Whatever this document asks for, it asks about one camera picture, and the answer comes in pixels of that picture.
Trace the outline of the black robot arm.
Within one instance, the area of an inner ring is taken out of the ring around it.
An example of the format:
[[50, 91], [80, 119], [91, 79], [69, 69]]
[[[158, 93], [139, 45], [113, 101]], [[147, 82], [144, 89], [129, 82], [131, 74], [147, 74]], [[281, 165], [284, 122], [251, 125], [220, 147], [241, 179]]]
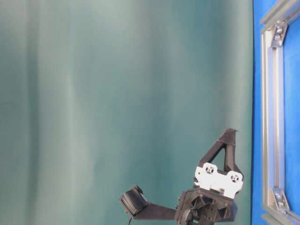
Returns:
[[175, 213], [179, 225], [212, 225], [234, 220], [234, 198], [243, 187], [235, 163], [236, 130], [228, 128], [199, 161], [194, 188], [182, 193]]

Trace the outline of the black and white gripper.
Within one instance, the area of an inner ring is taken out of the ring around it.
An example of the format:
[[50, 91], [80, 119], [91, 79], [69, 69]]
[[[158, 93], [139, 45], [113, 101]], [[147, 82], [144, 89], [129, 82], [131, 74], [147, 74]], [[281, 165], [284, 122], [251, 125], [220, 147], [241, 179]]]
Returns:
[[[231, 222], [237, 207], [235, 195], [243, 186], [243, 175], [235, 164], [237, 130], [228, 128], [199, 161], [195, 171], [196, 188], [182, 193], [175, 213], [176, 222]], [[225, 149], [224, 170], [211, 164]]]

